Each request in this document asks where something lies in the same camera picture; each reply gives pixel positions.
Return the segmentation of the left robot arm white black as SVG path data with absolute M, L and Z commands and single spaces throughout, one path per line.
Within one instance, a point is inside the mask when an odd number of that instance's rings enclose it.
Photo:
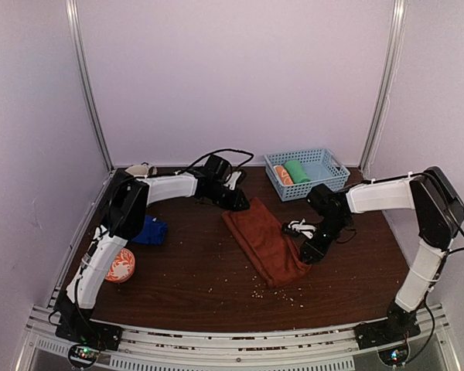
M 230 175 L 204 167 L 168 175 L 134 176 L 126 171 L 121 174 L 123 178 L 112 189 L 101 224 L 77 272 L 56 302 L 60 324 L 79 343 L 88 343 L 95 337 L 96 328 L 89 318 L 98 292 L 118 253 L 142 232 L 148 206 L 169 199 L 195 197 L 208 199 L 228 211 L 250 208 L 240 188 L 246 176 L 242 169 Z

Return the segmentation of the brown towel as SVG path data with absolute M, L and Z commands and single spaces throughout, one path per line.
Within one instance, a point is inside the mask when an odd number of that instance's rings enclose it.
M 281 224 L 259 198 L 250 200 L 248 210 L 223 212 L 222 220 L 268 287 L 291 284 L 310 271 L 295 243 L 283 234 Z

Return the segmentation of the light blue plastic basket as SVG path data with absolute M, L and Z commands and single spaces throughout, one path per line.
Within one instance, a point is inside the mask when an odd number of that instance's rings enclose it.
M 292 159 L 302 163 L 310 182 L 282 185 L 274 167 L 284 166 L 286 161 Z M 313 186 L 322 183 L 333 191 L 341 190 L 350 176 L 350 171 L 327 148 L 268 154 L 264 155 L 264 161 L 266 174 L 282 202 L 305 198 Z

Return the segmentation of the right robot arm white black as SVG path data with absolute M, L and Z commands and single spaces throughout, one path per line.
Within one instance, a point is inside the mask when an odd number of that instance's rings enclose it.
M 353 216 L 373 211 L 410 209 L 418 221 L 418 252 L 401 288 L 389 306 L 381 335 L 397 341 L 411 327 L 411 318 L 439 279 L 453 240 L 462 233 L 464 202 L 438 166 L 419 173 L 387 179 L 364 180 L 339 191 L 327 185 L 312 187 L 307 203 L 321 216 L 319 223 L 293 220 L 283 233 L 305 240 L 300 259 L 314 264 L 324 258 L 343 230 L 353 225 Z

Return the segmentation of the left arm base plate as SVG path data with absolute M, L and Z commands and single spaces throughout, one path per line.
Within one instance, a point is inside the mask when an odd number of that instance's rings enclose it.
M 121 341 L 122 328 L 118 325 L 82 319 L 79 315 L 75 315 L 69 319 L 62 317 L 55 335 L 58 338 L 88 345 L 94 349 L 117 351 Z

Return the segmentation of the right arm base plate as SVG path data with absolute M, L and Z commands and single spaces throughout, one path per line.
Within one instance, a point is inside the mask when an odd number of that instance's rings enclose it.
M 392 329 L 388 319 L 375 322 L 362 322 L 353 328 L 359 349 L 369 349 L 394 342 L 404 342 L 407 337 L 421 334 L 417 323 L 404 328 Z

